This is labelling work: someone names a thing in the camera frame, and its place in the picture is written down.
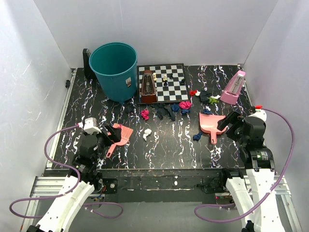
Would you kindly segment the pink hand brush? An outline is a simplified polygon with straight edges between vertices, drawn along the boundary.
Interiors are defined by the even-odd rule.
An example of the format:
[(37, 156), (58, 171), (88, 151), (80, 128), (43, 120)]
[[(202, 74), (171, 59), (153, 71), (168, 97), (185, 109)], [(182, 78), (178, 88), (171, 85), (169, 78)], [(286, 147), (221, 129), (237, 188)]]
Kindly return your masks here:
[(112, 127), (116, 128), (116, 129), (121, 129), (121, 140), (110, 146), (110, 148), (109, 148), (109, 150), (107, 151), (107, 154), (106, 154), (107, 158), (110, 158), (112, 156), (112, 153), (117, 146), (126, 145), (129, 142), (129, 139), (130, 139), (130, 137), (133, 133), (133, 129), (126, 127), (126, 126), (123, 126), (121, 124), (114, 123)]

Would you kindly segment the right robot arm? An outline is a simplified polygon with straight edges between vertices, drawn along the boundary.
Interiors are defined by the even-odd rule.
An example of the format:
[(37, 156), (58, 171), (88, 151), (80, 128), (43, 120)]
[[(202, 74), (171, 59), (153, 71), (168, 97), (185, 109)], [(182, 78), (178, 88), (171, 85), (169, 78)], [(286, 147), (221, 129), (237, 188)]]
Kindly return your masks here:
[(229, 127), (226, 135), (237, 142), (250, 182), (247, 188), (239, 171), (225, 169), (219, 188), (230, 192), (241, 217), (244, 232), (283, 232), (274, 187), (275, 164), (272, 152), (264, 145), (265, 121), (256, 116), (229, 113), (218, 121), (218, 130)]

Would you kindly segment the pink dustpan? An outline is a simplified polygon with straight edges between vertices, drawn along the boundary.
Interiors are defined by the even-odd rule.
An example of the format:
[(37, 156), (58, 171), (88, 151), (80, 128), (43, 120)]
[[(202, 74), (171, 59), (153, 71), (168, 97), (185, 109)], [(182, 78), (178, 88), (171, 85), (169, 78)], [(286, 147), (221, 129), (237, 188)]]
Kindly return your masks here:
[(217, 129), (218, 121), (224, 118), (225, 116), (199, 113), (200, 128), (204, 133), (208, 133), (210, 135), (210, 140), (213, 145), (217, 143), (217, 135), (224, 133), (227, 129), (227, 127), (223, 130)]

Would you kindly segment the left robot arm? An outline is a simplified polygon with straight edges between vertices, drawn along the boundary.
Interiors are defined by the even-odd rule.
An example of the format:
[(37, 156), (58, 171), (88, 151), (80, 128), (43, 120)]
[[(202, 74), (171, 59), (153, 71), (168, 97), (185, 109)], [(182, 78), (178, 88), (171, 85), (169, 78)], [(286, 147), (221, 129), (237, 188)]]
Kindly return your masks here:
[(121, 141), (122, 130), (120, 126), (106, 125), (105, 128), (107, 134), (94, 126), (83, 131), (71, 163), (74, 169), (68, 171), (59, 191), (60, 197), (55, 198), (36, 225), (28, 227), (28, 232), (67, 232), (89, 195), (103, 190), (103, 177), (97, 171), (98, 154)]

